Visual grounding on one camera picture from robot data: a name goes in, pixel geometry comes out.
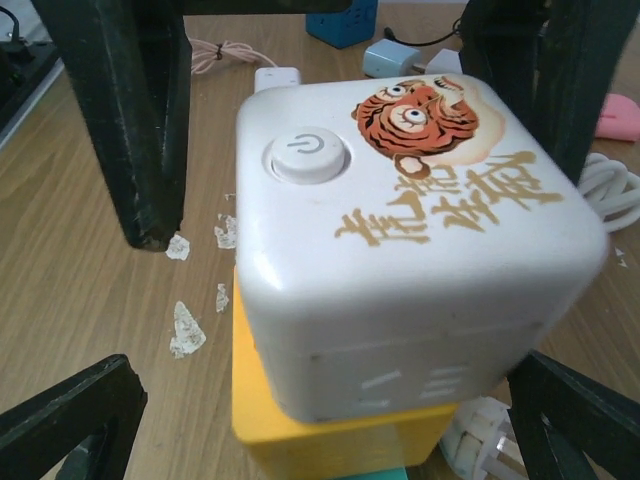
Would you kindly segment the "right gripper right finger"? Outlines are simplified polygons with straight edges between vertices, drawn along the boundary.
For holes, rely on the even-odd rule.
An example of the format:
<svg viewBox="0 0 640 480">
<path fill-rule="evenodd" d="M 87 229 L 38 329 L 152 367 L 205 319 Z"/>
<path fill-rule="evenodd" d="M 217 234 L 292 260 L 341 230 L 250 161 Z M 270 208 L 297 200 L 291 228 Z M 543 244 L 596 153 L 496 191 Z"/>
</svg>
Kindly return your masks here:
<svg viewBox="0 0 640 480">
<path fill-rule="evenodd" d="M 507 376 L 509 418 L 531 479 L 639 477 L 639 403 L 538 352 Z"/>
</svg>

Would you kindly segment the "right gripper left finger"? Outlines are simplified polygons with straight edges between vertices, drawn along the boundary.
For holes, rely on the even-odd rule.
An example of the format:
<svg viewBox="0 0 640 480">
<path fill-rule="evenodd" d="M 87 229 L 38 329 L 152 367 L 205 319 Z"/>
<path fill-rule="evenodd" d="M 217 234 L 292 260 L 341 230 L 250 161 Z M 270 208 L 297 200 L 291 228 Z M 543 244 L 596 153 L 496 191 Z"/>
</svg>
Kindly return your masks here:
<svg viewBox="0 0 640 480">
<path fill-rule="evenodd" d="M 148 394 L 110 355 L 1 414 L 1 477 L 122 479 Z"/>
</svg>

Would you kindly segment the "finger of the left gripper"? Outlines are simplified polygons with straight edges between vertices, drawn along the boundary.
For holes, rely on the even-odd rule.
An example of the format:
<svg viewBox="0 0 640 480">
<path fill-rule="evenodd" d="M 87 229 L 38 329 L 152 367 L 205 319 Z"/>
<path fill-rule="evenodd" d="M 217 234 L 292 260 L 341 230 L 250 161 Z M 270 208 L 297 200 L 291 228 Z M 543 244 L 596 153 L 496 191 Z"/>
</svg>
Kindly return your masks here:
<svg viewBox="0 0 640 480">
<path fill-rule="evenodd" d="M 184 213 L 191 45 L 181 1 L 37 1 L 128 244 L 164 251 Z"/>
<path fill-rule="evenodd" d="M 462 70 L 577 182 L 638 14 L 637 0 L 472 0 L 459 24 Z"/>
</svg>

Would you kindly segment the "pink plug adapter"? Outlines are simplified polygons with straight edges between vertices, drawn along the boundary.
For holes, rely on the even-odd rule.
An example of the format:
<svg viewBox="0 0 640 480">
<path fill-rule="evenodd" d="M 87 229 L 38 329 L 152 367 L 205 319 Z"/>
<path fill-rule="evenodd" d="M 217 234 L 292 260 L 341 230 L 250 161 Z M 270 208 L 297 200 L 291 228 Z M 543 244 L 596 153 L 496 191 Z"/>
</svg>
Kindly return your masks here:
<svg viewBox="0 0 640 480">
<path fill-rule="evenodd" d="M 632 99 L 609 93 L 604 101 L 594 136 L 598 139 L 637 142 L 640 136 L 640 109 Z"/>
</svg>

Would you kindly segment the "white charger plug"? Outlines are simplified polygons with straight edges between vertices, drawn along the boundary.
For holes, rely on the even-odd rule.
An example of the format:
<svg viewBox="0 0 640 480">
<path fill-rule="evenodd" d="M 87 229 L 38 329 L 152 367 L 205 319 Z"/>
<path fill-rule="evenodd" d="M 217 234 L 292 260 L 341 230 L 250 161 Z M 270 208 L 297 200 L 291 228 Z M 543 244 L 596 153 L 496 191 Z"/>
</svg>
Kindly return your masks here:
<svg viewBox="0 0 640 480">
<path fill-rule="evenodd" d="M 462 67 L 459 52 L 451 49 L 441 49 L 425 67 L 427 75 L 461 74 Z"/>
</svg>

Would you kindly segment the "small white usb charger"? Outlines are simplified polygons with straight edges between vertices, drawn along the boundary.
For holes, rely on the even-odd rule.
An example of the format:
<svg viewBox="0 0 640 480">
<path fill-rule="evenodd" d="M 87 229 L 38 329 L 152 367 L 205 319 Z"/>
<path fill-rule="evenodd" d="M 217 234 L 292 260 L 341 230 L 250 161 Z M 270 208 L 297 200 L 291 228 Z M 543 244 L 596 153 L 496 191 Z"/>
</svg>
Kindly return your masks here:
<svg viewBox="0 0 640 480">
<path fill-rule="evenodd" d="M 254 92 L 298 86 L 302 83 L 301 74 L 295 67 L 262 67 L 254 74 Z"/>
</svg>

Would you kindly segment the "light blue small plug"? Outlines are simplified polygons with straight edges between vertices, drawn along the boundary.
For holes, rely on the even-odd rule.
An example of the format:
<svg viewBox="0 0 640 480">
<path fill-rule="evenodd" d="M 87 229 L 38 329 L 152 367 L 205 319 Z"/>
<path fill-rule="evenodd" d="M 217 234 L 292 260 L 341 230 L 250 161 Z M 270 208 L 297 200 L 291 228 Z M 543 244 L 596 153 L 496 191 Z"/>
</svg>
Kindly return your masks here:
<svg viewBox="0 0 640 480">
<path fill-rule="evenodd" d="M 424 74 L 425 64 L 418 49 L 381 39 L 364 52 L 362 71 L 371 78 L 392 78 Z"/>
</svg>

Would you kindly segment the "blue cube socket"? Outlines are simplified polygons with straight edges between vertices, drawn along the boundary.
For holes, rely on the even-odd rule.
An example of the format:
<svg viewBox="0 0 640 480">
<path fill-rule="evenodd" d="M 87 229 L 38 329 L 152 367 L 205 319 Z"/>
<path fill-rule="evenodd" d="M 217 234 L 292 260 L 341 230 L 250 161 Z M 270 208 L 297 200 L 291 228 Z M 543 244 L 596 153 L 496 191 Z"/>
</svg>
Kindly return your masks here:
<svg viewBox="0 0 640 480">
<path fill-rule="evenodd" d="M 378 3 L 378 0 L 355 0 L 339 13 L 308 14 L 306 33 L 336 49 L 369 41 L 376 29 Z"/>
</svg>

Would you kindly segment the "yellow cube socket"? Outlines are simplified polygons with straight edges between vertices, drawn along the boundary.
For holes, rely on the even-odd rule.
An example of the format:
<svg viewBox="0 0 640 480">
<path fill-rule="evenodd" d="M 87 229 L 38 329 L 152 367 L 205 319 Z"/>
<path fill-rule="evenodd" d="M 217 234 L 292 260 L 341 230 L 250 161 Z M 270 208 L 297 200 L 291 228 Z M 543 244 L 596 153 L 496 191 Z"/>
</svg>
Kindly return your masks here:
<svg viewBox="0 0 640 480">
<path fill-rule="evenodd" d="M 421 283 L 368 270 L 253 285 L 234 272 L 233 431 L 270 479 L 421 464 L 470 362 Z"/>
</svg>

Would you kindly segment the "white cube adapter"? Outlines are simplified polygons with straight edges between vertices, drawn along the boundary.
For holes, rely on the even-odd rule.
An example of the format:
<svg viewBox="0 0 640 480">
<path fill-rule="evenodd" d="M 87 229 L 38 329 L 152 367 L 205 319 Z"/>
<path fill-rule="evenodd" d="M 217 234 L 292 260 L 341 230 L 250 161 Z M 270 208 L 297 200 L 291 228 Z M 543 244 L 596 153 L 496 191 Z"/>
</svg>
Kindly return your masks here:
<svg viewBox="0 0 640 480">
<path fill-rule="evenodd" d="M 492 389 L 609 253 L 574 184 L 461 74 L 253 94 L 236 123 L 236 219 L 268 385 L 305 423 Z"/>
</svg>

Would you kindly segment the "teal power strip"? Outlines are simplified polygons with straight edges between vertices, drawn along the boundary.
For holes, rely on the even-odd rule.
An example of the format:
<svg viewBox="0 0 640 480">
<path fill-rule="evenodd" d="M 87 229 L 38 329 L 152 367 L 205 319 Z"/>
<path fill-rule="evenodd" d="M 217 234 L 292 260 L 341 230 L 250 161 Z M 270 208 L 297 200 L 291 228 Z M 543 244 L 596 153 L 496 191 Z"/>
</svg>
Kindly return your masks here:
<svg viewBox="0 0 640 480">
<path fill-rule="evenodd" d="M 345 477 L 345 480 L 408 480 L 404 467 Z"/>
</svg>

